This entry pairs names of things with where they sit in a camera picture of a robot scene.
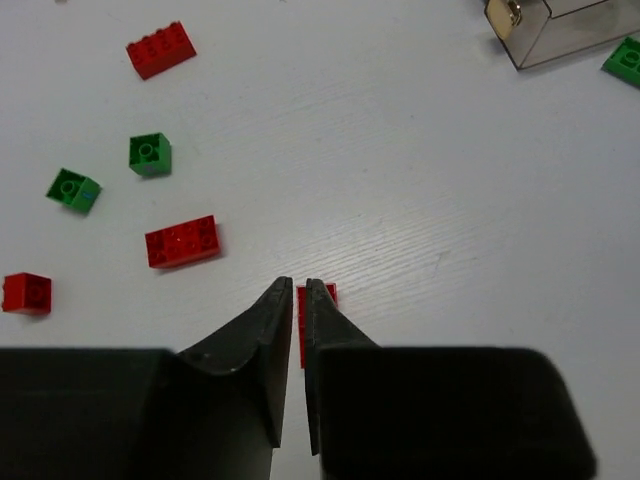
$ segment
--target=gold latch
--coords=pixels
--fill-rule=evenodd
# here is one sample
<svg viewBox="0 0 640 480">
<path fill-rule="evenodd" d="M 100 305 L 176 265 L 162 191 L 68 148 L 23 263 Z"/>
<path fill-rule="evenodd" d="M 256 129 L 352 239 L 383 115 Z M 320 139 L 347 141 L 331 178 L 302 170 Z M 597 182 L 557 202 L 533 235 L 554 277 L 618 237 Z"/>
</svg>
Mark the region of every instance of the gold latch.
<svg viewBox="0 0 640 480">
<path fill-rule="evenodd" d="M 501 40 L 506 40 L 522 21 L 522 10 L 515 0 L 489 0 L 486 8 L 489 23 Z"/>
</svg>

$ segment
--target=transparent container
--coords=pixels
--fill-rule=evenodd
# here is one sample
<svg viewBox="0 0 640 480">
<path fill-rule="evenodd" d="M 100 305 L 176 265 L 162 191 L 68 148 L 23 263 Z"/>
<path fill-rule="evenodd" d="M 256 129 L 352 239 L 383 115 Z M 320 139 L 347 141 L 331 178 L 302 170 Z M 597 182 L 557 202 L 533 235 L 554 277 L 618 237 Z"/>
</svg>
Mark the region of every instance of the transparent container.
<svg viewBox="0 0 640 480">
<path fill-rule="evenodd" d="M 485 15 L 519 70 L 640 30 L 640 0 L 489 0 Z"/>
</svg>

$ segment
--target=white table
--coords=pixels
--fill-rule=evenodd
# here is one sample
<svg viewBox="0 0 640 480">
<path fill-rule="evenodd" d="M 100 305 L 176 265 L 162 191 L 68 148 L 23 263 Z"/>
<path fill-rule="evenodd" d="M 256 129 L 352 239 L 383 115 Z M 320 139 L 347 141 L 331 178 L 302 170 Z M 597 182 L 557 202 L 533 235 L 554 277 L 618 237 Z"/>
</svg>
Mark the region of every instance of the white table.
<svg viewBox="0 0 640 480">
<path fill-rule="evenodd" d="M 480 0 L 4 0 L 0 273 L 54 279 L 15 345 L 182 349 L 278 275 L 335 281 L 381 344 L 517 345 L 563 372 L 601 478 L 640 471 L 640 94 L 613 46 L 517 73 Z M 147 82 L 125 46 L 181 20 Z M 162 131 L 170 177 L 128 139 Z M 104 190 L 82 218 L 60 167 Z M 213 213 L 225 255 L 166 274 L 144 233 Z M 297 337 L 274 479 L 318 478 Z"/>
</svg>

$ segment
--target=red lego brick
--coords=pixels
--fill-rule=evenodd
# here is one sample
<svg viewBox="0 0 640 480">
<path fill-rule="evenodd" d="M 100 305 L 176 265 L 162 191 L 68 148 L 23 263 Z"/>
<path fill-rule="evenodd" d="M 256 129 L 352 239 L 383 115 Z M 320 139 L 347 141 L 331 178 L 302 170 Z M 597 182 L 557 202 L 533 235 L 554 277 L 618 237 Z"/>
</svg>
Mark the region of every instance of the red lego brick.
<svg viewBox="0 0 640 480">
<path fill-rule="evenodd" d="M 31 273 L 4 277 L 2 311 L 25 315 L 51 312 L 51 279 Z"/>
<path fill-rule="evenodd" d="M 147 255 L 151 268 L 173 268 L 220 253 L 213 215 L 147 233 Z"/>
<path fill-rule="evenodd" d="M 180 22 L 127 46 L 133 68 L 143 80 L 195 57 L 196 51 Z"/>
<path fill-rule="evenodd" d="M 325 283 L 329 295 L 333 299 L 333 303 L 338 306 L 338 290 L 335 283 Z M 307 289 L 304 285 L 296 287 L 296 293 L 298 296 L 298 337 L 300 341 L 300 368 L 304 368 L 304 315 L 305 307 L 307 304 Z"/>
</svg>

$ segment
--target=green lego brick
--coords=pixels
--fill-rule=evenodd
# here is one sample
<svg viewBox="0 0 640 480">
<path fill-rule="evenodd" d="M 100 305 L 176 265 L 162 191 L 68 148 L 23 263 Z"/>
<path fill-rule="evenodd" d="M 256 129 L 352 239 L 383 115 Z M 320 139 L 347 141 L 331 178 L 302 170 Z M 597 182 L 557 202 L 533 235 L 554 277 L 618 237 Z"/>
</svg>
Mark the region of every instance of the green lego brick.
<svg viewBox="0 0 640 480">
<path fill-rule="evenodd" d="M 171 173 L 171 145 L 162 133 L 131 137 L 129 168 L 143 177 Z"/>
<path fill-rule="evenodd" d="M 627 37 L 604 62 L 602 69 L 631 85 L 640 87 L 640 42 Z"/>
<path fill-rule="evenodd" d="M 47 192 L 47 198 L 78 212 L 87 213 L 98 198 L 100 190 L 100 185 L 89 177 L 63 168 Z"/>
</svg>

